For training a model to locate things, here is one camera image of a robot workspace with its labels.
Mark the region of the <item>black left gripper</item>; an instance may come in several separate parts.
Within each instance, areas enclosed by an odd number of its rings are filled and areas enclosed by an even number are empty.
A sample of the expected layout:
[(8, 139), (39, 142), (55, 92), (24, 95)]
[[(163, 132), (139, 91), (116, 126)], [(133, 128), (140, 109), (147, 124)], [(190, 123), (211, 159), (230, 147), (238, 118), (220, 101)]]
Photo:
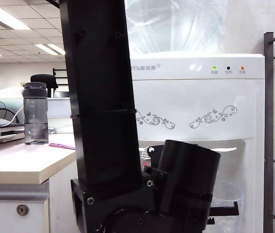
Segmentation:
[(207, 225), (215, 224), (215, 220), (214, 220), (215, 216), (238, 216), (238, 215), (239, 215), (239, 206), (237, 201), (233, 202), (233, 206), (211, 207), (209, 211)]

